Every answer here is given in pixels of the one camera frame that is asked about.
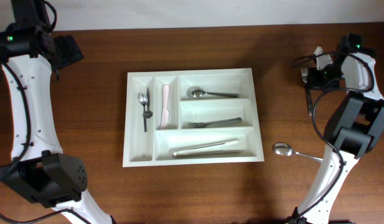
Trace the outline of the steel fork with thick handle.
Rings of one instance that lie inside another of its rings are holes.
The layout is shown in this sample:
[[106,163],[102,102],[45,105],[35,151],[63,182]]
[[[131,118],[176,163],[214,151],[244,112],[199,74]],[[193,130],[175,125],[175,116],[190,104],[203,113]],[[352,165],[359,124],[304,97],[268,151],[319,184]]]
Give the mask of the steel fork with thick handle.
[[305,93],[306,93],[307,112],[308,112],[309,116],[312,116],[312,98],[311,98],[310,88],[308,85],[308,79],[307,79],[308,74],[309,74],[309,70],[307,68],[301,69],[302,80],[305,84],[304,88],[305,88]]

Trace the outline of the small steel teaspoon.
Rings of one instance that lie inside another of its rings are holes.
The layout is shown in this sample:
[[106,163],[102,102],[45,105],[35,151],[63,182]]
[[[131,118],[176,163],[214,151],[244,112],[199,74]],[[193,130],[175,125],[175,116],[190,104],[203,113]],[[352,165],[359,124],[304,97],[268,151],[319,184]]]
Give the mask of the small steel teaspoon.
[[139,102],[143,106],[143,125],[144,125],[144,132],[146,133],[148,131],[147,129],[147,118],[145,116],[146,113],[146,106],[148,103],[148,98],[145,94],[140,94],[139,95]]

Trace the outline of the pink plastic knife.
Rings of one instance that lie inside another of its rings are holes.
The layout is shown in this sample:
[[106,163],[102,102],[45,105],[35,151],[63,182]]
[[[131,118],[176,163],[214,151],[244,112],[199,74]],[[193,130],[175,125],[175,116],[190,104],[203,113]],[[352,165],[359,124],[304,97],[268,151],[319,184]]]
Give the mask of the pink plastic knife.
[[160,123],[160,129],[165,129],[168,120],[169,120],[169,110],[167,108],[169,101],[169,85],[165,84],[162,86],[162,116],[161,116],[161,123]]

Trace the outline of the large steel spoon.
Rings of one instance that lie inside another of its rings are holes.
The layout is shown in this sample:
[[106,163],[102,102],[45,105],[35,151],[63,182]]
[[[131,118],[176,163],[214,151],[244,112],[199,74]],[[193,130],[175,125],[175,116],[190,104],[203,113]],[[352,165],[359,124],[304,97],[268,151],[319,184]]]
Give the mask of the large steel spoon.
[[227,98],[238,98],[239,95],[236,93],[218,93],[218,92],[211,92],[211,91],[205,91],[203,88],[198,86],[192,86],[190,87],[186,95],[191,98],[201,98],[204,95],[213,95],[213,96],[223,96]]

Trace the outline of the thin steel fork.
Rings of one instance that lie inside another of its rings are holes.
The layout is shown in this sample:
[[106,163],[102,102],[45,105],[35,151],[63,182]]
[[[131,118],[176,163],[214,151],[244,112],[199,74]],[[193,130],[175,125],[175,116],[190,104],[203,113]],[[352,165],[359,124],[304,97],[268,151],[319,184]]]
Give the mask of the thin steel fork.
[[215,125],[224,125],[224,124],[235,124],[242,122],[242,118],[232,118],[232,119],[223,119],[218,121],[210,121],[210,122],[199,122],[199,123],[187,123],[185,126],[186,128],[207,128],[208,126],[215,126]]

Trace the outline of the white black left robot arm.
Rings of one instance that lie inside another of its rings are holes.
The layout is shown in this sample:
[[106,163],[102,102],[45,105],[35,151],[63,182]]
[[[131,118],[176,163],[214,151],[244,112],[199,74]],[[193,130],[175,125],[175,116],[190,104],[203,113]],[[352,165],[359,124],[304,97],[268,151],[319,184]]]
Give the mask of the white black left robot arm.
[[81,159],[63,153],[52,112],[50,81],[81,61],[71,35],[52,35],[55,8],[47,1],[13,0],[15,21],[0,32],[0,64],[11,96],[14,139],[11,163],[0,182],[30,203],[72,223],[113,223],[90,195]]

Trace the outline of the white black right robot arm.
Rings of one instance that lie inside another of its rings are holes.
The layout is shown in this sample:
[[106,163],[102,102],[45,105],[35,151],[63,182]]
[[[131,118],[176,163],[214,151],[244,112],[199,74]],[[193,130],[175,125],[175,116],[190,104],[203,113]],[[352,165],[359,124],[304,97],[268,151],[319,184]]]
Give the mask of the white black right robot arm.
[[[325,142],[324,157],[303,202],[286,223],[329,223],[331,208],[349,172],[370,152],[384,132],[384,97],[375,78],[375,52],[362,46],[357,34],[342,37],[335,51],[321,47],[313,54],[294,59],[293,67],[313,61],[314,68],[302,68],[307,110],[316,118],[319,100],[335,91],[346,97],[317,135]],[[319,90],[313,101],[311,91]]]

